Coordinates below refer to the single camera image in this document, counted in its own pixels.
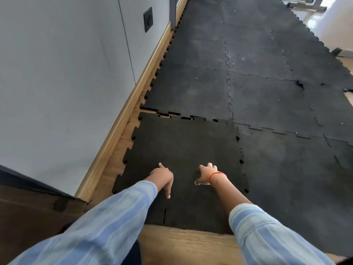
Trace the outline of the person's right hand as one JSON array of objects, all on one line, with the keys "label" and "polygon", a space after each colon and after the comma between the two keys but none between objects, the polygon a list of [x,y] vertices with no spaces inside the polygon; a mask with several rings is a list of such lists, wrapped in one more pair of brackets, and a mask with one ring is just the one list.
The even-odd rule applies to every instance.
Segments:
[{"label": "person's right hand", "polygon": [[210,162],[206,166],[199,165],[199,170],[201,173],[200,178],[204,180],[204,185],[211,185],[210,177],[218,173],[217,166]]}]

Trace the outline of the person's left hand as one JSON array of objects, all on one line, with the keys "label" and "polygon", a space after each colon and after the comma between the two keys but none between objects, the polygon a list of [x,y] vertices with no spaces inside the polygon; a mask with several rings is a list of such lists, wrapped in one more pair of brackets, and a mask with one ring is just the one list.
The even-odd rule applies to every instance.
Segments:
[{"label": "person's left hand", "polygon": [[159,163],[158,167],[153,169],[145,180],[152,182],[157,187],[157,191],[159,192],[161,190],[165,191],[165,185],[171,179],[174,179],[173,173],[168,168]]}]

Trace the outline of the black rubber mat tile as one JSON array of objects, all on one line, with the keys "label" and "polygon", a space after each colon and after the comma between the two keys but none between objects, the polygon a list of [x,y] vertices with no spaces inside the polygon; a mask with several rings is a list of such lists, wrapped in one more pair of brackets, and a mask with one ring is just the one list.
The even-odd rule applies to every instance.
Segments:
[{"label": "black rubber mat tile", "polygon": [[145,179],[162,163],[174,174],[171,198],[161,191],[149,208],[146,224],[232,234],[228,217],[213,187],[195,185],[199,165],[211,162],[243,193],[249,191],[241,172],[239,136],[232,121],[205,118],[159,117],[139,113],[140,125],[123,158],[112,193],[117,194]]}]

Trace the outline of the person's right forearm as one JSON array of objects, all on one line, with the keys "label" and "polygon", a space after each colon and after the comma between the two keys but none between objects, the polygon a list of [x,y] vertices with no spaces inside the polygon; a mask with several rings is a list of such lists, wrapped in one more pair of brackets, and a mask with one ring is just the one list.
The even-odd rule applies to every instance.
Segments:
[{"label": "person's right forearm", "polygon": [[229,213],[229,225],[246,265],[335,265],[302,236],[252,204],[226,177],[210,177]]}]

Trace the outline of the person's left forearm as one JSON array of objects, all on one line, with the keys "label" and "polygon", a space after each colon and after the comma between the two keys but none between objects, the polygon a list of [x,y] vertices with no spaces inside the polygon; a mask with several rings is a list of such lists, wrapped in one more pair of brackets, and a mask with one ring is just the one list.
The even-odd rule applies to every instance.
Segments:
[{"label": "person's left forearm", "polygon": [[109,197],[65,232],[25,250],[8,265],[121,265],[138,236],[157,187],[143,180]]}]

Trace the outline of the person's dark trousers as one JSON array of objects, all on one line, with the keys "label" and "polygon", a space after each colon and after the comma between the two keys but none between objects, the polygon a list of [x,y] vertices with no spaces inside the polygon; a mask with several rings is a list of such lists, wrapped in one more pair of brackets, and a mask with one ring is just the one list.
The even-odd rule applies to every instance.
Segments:
[{"label": "person's dark trousers", "polygon": [[138,240],[135,241],[121,265],[142,265],[140,243]]}]

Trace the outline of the wooden baseboard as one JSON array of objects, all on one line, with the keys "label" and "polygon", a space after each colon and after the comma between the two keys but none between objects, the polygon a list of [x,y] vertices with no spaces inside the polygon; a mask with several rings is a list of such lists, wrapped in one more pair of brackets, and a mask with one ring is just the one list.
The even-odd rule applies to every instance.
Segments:
[{"label": "wooden baseboard", "polygon": [[88,169],[83,181],[81,182],[75,197],[85,202],[89,202],[94,191],[99,184],[99,181],[104,174],[106,166],[112,160],[112,155],[118,145],[121,136],[124,133],[126,125],[130,122],[130,117],[135,110],[140,96],[149,82],[152,79],[153,72],[157,70],[157,62],[161,61],[163,53],[166,52],[167,43],[171,39],[172,23],[169,22],[163,31],[153,53],[151,54],[142,74],[140,75],[134,89],[123,106],[119,116],[114,122],[109,131],[104,143],[102,144],[97,156]]}]

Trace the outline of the group of black interlocking mats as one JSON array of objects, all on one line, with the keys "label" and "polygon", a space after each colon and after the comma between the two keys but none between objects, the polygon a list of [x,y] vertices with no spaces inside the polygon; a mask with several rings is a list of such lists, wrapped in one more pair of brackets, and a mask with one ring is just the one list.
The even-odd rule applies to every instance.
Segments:
[{"label": "group of black interlocking mats", "polygon": [[314,119],[274,31],[279,0],[188,0],[142,109],[230,119],[250,200],[324,252],[353,255],[353,146]]}]

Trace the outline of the brown wooden cabinet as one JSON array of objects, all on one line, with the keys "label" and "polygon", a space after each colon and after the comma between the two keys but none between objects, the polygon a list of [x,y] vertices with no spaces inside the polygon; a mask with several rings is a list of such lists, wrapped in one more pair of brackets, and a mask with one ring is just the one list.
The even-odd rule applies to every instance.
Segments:
[{"label": "brown wooden cabinet", "polygon": [[0,265],[63,233],[86,202],[0,165]]}]

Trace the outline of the black wall socket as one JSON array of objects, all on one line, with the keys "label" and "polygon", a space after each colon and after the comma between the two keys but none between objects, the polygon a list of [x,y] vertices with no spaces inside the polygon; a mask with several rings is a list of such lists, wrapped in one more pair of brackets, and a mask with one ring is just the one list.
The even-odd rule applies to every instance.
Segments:
[{"label": "black wall socket", "polygon": [[153,11],[152,11],[152,7],[149,7],[143,13],[143,19],[144,19],[144,30],[145,30],[145,33],[147,33],[148,30],[153,26]]}]

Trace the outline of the grey door frame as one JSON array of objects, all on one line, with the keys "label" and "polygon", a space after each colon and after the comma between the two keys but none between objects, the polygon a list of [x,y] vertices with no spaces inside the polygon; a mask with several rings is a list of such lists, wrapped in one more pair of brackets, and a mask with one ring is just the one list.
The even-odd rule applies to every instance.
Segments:
[{"label": "grey door frame", "polygon": [[178,0],[170,0],[169,19],[170,19],[171,30],[175,30],[177,2],[178,2]]}]

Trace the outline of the grey metal frame base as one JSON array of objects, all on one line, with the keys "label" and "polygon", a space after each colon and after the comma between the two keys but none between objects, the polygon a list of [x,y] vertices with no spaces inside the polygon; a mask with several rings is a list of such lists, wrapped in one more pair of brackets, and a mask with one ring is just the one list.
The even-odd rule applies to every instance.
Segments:
[{"label": "grey metal frame base", "polygon": [[323,0],[282,0],[287,1],[286,6],[288,8],[306,9],[313,10],[316,12],[325,12],[326,6],[322,6]]}]

